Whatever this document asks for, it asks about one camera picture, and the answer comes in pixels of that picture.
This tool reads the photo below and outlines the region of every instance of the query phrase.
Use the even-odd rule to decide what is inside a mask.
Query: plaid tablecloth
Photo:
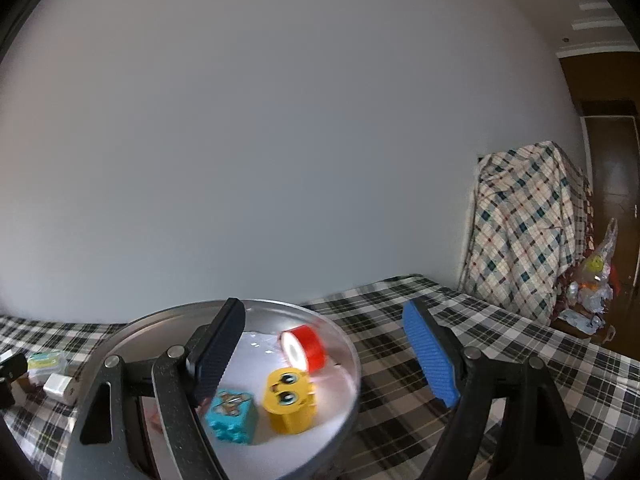
[[[586,478],[606,477],[640,430],[640,363],[411,275],[306,304],[350,335],[362,362],[358,432],[344,480],[415,479],[442,434],[448,411],[433,398],[401,325],[402,304],[418,297],[463,344],[478,346],[490,358],[521,362],[539,354],[570,414]],[[57,337],[58,348],[66,346],[78,363],[106,333],[117,329],[61,324],[44,328],[42,323],[15,318],[0,318],[0,324],[0,349],[17,340],[22,348],[30,348]],[[15,337],[17,331],[22,339]],[[66,331],[75,335],[65,335]],[[74,412],[48,402],[37,397],[24,408],[9,410],[5,419],[41,473],[57,479],[64,449],[60,442],[68,438]],[[472,478],[484,478],[488,471],[501,407],[496,400]]]

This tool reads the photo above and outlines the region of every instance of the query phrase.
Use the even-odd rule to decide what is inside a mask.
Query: cloth-covered furniture
[[[402,329],[402,305],[424,298],[430,312],[463,345],[488,357],[547,362],[574,427],[588,480],[602,480],[640,430],[640,362],[586,344],[525,317],[441,286],[420,275],[398,276],[311,301],[353,341],[362,363],[358,431],[342,480],[418,477],[446,425],[449,411],[434,399]],[[0,351],[65,349],[82,364],[113,325],[52,324],[0,317]],[[484,478],[495,449],[501,400],[471,478]],[[44,478],[58,479],[76,411],[30,396],[4,418]]]
[[[551,141],[483,157],[460,290],[548,326],[586,247],[585,183]]]

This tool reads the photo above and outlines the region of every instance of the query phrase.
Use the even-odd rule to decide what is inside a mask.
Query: brown door
[[[593,171],[593,227],[596,246],[609,219],[618,219],[618,241],[613,264],[623,295],[629,295],[636,277],[640,222],[638,221],[640,153],[635,118],[586,117]]]

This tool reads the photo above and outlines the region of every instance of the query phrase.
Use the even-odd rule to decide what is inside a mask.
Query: beige plaid fabric
[[[556,278],[584,251],[584,175],[546,141],[479,162],[460,289],[549,325]]]

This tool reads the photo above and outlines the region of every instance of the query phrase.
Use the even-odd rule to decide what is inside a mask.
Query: teal building block
[[[218,390],[205,420],[218,440],[250,444],[258,422],[254,396],[246,392]]]

